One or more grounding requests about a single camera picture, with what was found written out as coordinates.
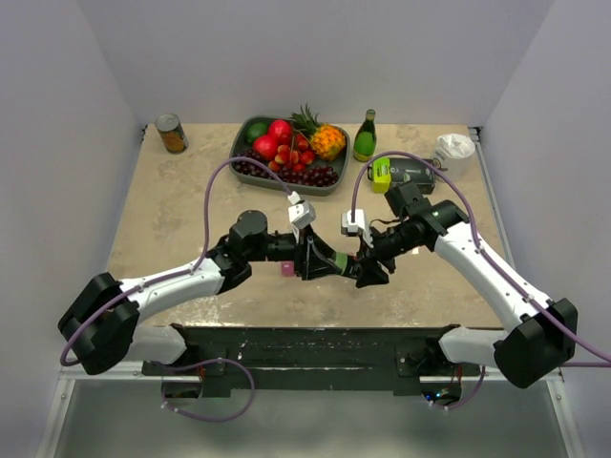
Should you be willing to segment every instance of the glass bottle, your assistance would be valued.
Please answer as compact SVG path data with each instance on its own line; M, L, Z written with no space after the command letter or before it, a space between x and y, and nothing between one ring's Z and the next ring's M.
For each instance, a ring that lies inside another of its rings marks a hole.
M365 121L361 124L359 132L356 133L356 137L354 138L354 149L352 154L356 160L360 160L361 162L367 162L375 151L377 137L375 136L375 125L373 124L374 118L375 110L367 110Z

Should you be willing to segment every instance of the pink block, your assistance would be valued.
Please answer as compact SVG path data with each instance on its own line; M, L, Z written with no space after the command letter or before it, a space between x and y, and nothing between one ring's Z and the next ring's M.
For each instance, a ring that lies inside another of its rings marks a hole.
M295 276L295 263L292 260L283 260L280 262L280 273L283 277Z

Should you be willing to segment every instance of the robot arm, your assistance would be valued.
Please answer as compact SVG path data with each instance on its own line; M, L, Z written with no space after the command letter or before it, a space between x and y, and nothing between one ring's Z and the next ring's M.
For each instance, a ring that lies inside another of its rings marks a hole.
M121 361L183 362L188 343L172 326L138 326L157 313L180 303L214 296L239 286L251 275L251 261L292 260L302 280L341 275L356 280L357 287L386 284L395 270L394 258L417 246L427 246L451 264L492 307L503 329L485 330L449 326L433 343L428 366L472 363L495 366L514 385L526 387L575 353L575 344L552 326L535 308L514 291L478 253L472 240L468 219L456 205L443 201L431 205L415 185L406 183L386 193L392 212L400 222L384 233L370 228L365 214L357 210L354 222L350 212L342 217L342 232L360 239L355 256L335 252L311 227L313 208L293 199L289 219L293 232L267 233L267 219L257 211L247 211L208 251L193 270L195 262L152 277L172 277L159 281L119 301L100 316L76 340L73 350L90 375L99 374ZM552 302L520 277L485 243L490 256L532 298L565 326L577 329L577 310L563 299ZM109 299L143 285L150 278L116 281L108 274L93 278L59 322L66 340Z
M549 323L530 300L543 304L573 332L577 331L575 306L566 299L553 302L524 280L481 237L477 248L467 217L452 202L432 206L415 185L409 184L388 191L386 198L402 222L383 234L371 235L375 256L388 261L415 246L426 245L477 290L503 326L502 330L456 327L448 331L439 339L439 349L447 361L498 367L512 384L524 388L574 356L575 343ZM356 232L367 232L367 227L359 227ZM505 276L522 285L528 300L479 254L480 249L486 251Z

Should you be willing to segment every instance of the beige tabletop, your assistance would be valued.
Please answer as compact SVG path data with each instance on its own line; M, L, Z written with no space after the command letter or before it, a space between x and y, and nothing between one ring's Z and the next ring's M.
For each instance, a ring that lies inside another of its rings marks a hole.
M203 191L212 170L229 155L239 124L186 124L190 142L181 155L168 154L155 128L147 129L110 260L115 278L154 274L196 258L202 247ZM341 125L351 138L358 125ZM377 152L402 150L429 156L439 135L467 135L465 126L377 125ZM318 216L317 233L338 251L354 252L357 239L340 234L340 216L349 209L362 164L350 158L347 174L330 196L308 198ZM492 208L474 158L457 185L474 208L479 232L501 253ZM263 211L270 231L288 232L284 193L239 183L228 169L212 190L211 240L226 234L244 210ZM439 182L430 200L458 199ZM392 214L382 195L365 179L358 207L368 219ZM252 277L218 297L187 302L153 317L149 324L253 326L499 326L475 290L426 248L397 259L390 284L356 289L341 277L301 281L281 276L274 262L252 263Z

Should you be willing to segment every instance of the crumpled white bag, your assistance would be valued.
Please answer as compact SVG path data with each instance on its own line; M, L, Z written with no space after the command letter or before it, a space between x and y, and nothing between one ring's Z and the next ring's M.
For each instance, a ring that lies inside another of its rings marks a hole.
M475 153L475 144L461 134L441 135L435 144L433 159L449 179L459 179L469 166L469 159Z

